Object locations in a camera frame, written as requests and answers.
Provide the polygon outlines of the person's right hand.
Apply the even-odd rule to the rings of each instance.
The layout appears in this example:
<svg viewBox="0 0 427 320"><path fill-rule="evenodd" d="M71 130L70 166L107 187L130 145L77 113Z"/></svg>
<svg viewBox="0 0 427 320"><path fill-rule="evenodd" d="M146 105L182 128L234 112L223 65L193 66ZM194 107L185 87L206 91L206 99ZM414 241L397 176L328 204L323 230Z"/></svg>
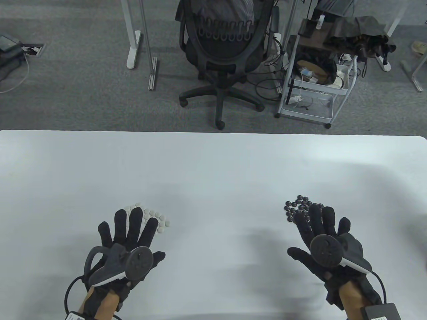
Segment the person's right hand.
<svg viewBox="0 0 427 320"><path fill-rule="evenodd" d="M317 204L312 204L308 214L310 222L306 221L302 213L296 213L294 216L294 222L307 247L316 236L328 235L337 238L350 232L351 223L346 217L341 218L338 228L335 228L335 212L332 207L320 208ZM344 310L348 319L362 319L361 308L382 303L380 295L374 290L366 274L350 267L326 268L298 247L288 248L287 254L301 262L324 283L328 292L327 302Z"/></svg>

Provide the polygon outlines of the person's left hand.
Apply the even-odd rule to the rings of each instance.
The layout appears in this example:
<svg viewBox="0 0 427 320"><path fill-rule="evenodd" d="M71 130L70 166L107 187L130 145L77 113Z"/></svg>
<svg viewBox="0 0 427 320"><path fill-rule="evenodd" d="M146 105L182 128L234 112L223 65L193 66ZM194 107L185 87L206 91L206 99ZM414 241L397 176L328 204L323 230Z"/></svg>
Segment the person's left hand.
<svg viewBox="0 0 427 320"><path fill-rule="evenodd" d="M124 209L118 210L114 216L113 236L107 222L101 222L98 226L102 246L110 248L114 244L120 244L127 251L140 246L150 247L158 221L156 218L150 218L144 227L142 224L143 210L140 207L134 208L130 215L127 215ZM82 314L85 319L113 319L130 292L142 281L143 278L135 281L123 278L99 287L89 287L86 284L87 296L79 308L79 314Z"/></svg>

